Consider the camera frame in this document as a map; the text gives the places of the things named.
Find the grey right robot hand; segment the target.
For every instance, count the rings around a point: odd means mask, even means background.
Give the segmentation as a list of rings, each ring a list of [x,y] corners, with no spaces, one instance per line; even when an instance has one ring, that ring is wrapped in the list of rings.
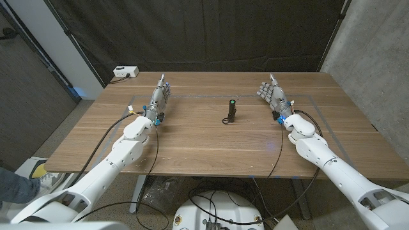
[[[270,73],[271,83],[262,82],[257,95],[264,99],[278,118],[286,119],[293,114],[291,103],[287,100],[273,73]]]

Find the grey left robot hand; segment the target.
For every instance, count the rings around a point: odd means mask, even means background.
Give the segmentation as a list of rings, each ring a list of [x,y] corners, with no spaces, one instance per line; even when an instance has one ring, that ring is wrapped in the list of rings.
[[[170,94],[171,88],[165,80],[165,74],[163,73],[153,91],[145,116],[152,122],[156,122],[159,114],[165,111]]]

